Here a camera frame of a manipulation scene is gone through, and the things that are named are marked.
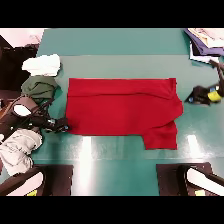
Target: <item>white paper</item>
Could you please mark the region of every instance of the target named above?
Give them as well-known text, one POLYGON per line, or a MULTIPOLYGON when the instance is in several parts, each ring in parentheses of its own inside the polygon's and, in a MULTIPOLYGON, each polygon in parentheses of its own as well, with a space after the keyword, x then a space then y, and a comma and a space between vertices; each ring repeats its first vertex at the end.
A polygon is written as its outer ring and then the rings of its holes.
POLYGON ((190 43, 190 59, 194 61, 201 61, 205 63, 209 63, 210 60, 213 60, 219 63, 219 57, 212 57, 212 56, 194 56, 192 50, 192 44, 190 43))

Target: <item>pile of clothes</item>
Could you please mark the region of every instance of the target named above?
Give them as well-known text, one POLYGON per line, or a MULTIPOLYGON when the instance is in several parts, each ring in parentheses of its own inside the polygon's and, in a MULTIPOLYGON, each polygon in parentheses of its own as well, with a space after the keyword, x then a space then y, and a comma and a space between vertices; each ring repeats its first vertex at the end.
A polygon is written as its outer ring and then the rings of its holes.
MULTIPOLYGON (((7 100, 12 101, 12 99, 18 99, 18 96, 21 97, 23 95, 30 97, 35 103, 42 103, 45 100, 52 99, 54 90, 58 86, 54 76, 57 75, 59 69, 60 58, 56 54, 25 60, 21 70, 28 72, 30 76, 21 86, 22 94, 9 90, 0 91, 0 102, 4 102, 0 106, 0 119, 7 116, 7 111, 15 102, 6 102, 7 100)), ((40 129, 35 127, 35 125, 33 126, 31 130, 18 128, 1 142, 0 158, 10 176, 25 173, 33 166, 30 154, 42 144, 40 129)))
POLYGON ((190 59, 209 63, 224 56, 224 28, 185 28, 189 36, 190 59))

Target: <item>purple cloth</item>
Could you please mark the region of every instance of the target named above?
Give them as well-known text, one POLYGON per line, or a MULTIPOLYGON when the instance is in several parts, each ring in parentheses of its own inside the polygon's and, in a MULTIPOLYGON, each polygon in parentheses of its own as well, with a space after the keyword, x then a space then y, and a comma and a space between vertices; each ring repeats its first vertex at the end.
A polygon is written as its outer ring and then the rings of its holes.
POLYGON ((194 42, 201 56, 206 55, 224 56, 224 49, 222 47, 208 48, 198 37, 192 34, 187 28, 184 28, 184 32, 190 37, 191 41, 194 42))

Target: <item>teal table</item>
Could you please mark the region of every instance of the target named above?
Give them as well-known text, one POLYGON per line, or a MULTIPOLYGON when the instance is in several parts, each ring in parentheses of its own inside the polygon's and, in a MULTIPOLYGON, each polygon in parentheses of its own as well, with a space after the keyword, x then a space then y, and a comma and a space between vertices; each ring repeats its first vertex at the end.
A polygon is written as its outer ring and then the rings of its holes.
MULTIPOLYGON (((181 29, 49 29, 38 51, 58 54, 60 85, 50 114, 64 115, 69 78, 177 79, 184 100, 195 85, 217 82, 216 70, 189 60, 181 29)), ((224 104, 184 104, 177 119, 178 150, 145 150, 140 136, 96 137, 44 133, 35 163, 74 164, 72 195, 159 195, 156 164, 210 162, 224 177, 224 104)))

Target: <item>red garment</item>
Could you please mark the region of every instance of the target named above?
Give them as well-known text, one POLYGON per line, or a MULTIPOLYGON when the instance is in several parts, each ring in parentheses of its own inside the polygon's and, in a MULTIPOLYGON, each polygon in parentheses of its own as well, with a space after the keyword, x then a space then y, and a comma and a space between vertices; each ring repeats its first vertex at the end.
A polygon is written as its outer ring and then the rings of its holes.
POLYGON ((141 135, 146 149, 176 149, 174 120, 183 113, 176 79, 69 79, 70 133, 141 135))

